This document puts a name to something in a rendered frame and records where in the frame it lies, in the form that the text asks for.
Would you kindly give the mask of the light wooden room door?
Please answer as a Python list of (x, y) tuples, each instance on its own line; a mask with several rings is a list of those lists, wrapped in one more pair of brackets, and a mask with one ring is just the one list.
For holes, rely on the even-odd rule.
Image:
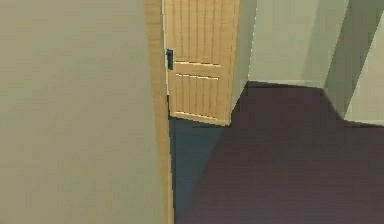
[(176, 118), (227, 126), (241, 0), (164, 0), (169, 112)]

